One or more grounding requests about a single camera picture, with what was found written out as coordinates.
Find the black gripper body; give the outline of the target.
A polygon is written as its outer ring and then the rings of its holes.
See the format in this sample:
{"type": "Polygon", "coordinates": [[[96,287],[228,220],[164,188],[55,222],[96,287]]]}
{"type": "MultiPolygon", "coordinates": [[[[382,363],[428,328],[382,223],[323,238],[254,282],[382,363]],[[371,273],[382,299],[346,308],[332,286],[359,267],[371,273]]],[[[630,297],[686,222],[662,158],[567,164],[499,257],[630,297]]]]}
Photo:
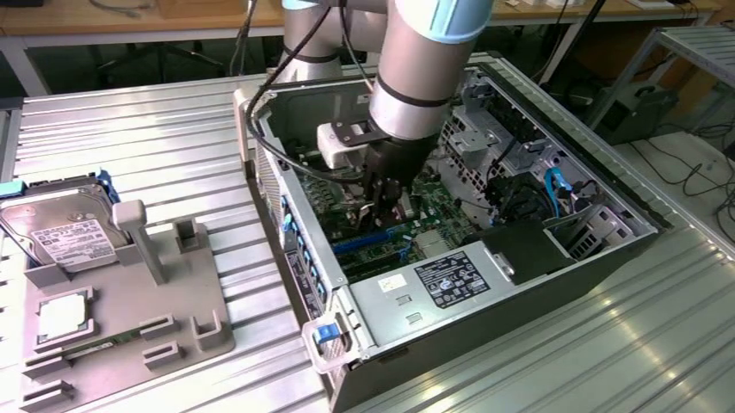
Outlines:
{"type": "Polygon", "coordinates": [[[388,138],[368,144],[364,183],[394,180],[410,188],[436,147],[438,136],[406,140],[388,138]]]}

